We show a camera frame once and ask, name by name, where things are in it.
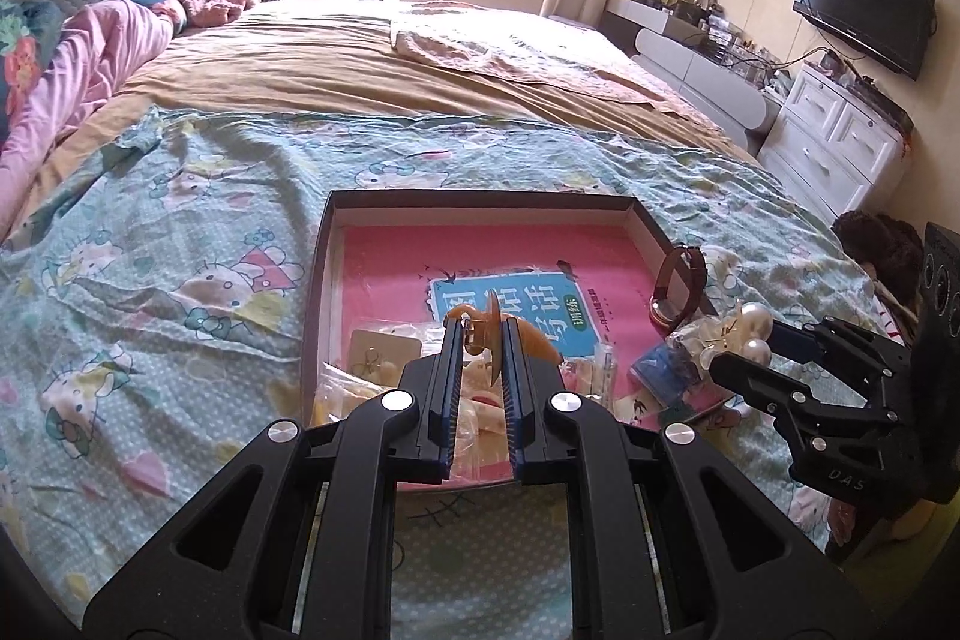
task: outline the brown bed sheet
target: brown bed sheet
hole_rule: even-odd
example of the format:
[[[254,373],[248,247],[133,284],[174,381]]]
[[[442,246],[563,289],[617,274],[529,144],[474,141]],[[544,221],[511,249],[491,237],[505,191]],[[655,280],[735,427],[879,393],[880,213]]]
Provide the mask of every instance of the brown bed sheet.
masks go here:
[[[32,183],[18,221],[91,152],[138,121],[152,103],[213,111],[542,119],[752,161],[713,124],[550,85],[507,82],[406,60],[390,45],[390,13],[395,7],[375,1],[334,4],[277,1],[232,25],[174,40],[51,153]]]

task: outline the black tv screen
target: black tv screen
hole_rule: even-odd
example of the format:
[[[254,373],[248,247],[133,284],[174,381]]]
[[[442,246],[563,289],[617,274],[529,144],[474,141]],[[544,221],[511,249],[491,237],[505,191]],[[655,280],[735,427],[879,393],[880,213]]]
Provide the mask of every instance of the black tv screen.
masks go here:
[[[794,11],[897,73],[920,75],[936,0],[794,0]]]

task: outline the box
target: box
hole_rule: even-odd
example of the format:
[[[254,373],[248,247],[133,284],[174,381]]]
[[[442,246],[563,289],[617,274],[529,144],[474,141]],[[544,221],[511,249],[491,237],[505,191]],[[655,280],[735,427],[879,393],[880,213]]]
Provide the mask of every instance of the box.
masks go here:
[[[545,333],[555,328],[551,321],[557,324],[558,339],[577,356],[587,348],[592,355],[593,342],[584,341],[591,331],[595,341],[628,351],[617,357],[618,380],[622,375],[625,381],[632,361],[662,340],[648,304],[671,247],[630,196],[333,191],[320,223],[304,316],[302,419],[317,424],[310,416],[318,370],[324,363],[347,368],[350,333],[363,328],[364,319],[439,323],[448,304],[462,301],[464,290],[455,284],[464,280],[476,281],[476,301],[485,309],[483,287],[491,273],[519,280],[516,295],[526,309],[518,304],[517,311],[539,319]],[[678,306],[688,298],[689,280],[689,269],[680,265],[669,287]],[[494,288],[501,303],[512,301],[508,289]],[[714,314],[706,297],[700,310]]]

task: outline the brown furry object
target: brown furry object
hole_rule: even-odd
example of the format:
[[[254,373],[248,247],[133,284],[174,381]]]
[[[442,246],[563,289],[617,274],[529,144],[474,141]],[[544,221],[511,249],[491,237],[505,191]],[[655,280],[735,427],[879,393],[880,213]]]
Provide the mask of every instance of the brown furry object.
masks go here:
[[[877,268],[877,279],[896,300],[909,310],[915,308],[923,268],[923,242],[913,226],[890,215],[855,211],[840,215],[833,223],[833,232],[853,261],[861,266],[872,263]]]

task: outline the brown watch strap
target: brown watch strap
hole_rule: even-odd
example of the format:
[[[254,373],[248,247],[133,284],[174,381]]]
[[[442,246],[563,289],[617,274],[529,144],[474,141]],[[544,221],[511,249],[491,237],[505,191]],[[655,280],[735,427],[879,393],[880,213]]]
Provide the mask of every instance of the brown watch strap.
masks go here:
[[[670,278],[673,276],[680,259],[685,259],[690,267],[689,295],[683,308],[678,311],[667,298]],[[650,297],[650,319],[661,329],[674,330],[690,314],[696,311],[700,299],[707,287],[707,262],[699,247],[680,244],[674,247],[664,258],[664,263],[656,274],[654,292]]]

